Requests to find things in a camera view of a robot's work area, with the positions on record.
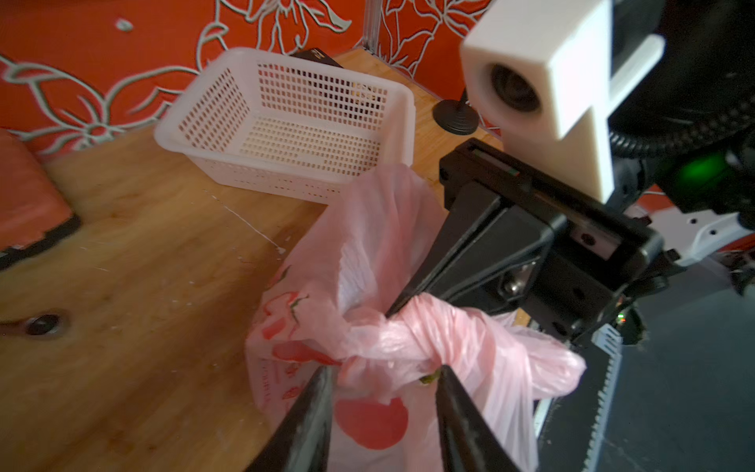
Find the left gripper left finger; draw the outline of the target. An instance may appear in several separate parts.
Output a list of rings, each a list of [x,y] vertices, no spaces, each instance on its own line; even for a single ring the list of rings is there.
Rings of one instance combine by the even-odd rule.
[[[334,369],[316,369],[265,447],[246,472],[328,470]]]

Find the white perforated plastic basket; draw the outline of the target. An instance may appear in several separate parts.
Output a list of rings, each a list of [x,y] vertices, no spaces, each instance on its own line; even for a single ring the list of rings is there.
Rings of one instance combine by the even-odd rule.
[[[218,184],[327,204],[361,174],[414,160],[403,84],[251,48],[225,51],[155,126]]]

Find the pink plastic bag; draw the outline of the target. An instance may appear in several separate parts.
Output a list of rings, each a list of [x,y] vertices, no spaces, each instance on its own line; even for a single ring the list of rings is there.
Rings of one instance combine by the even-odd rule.
[[[255,405],[278,426],[314,371],[334,367],[332,471],[438,471],[438,369],[458,377],[522,471],[538,467],[536,401],[569,395],[585,370],[553,337],[434,296],[389,308],[446,215],[408,166],[357,178],[293,249],[245,342]]]

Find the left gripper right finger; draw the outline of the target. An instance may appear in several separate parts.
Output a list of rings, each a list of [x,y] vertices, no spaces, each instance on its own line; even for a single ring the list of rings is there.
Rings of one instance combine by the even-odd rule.
[[[444,471],[519,470],[448,365],[440,367],[436,416]]]

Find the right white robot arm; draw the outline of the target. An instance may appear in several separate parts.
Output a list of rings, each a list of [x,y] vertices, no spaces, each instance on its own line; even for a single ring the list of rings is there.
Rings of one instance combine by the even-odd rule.
[[[501,132],[440,161],[446,221],[389,308],[430,294],[525,310],[582,342],[754,226],[754,94],[676,131],[610,116],[661,59],[662,2],[495,1],[460,46],[464,98]]]

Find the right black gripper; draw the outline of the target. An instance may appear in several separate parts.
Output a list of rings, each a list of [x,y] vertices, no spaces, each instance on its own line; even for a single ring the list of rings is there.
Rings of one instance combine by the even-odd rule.
[[[443,157],[438,177],[447,218],[387,318],[429,293],[489,315],[521,308],[547,334],[582,343],[681,273],[648,218],[625,216],[480,140]]]

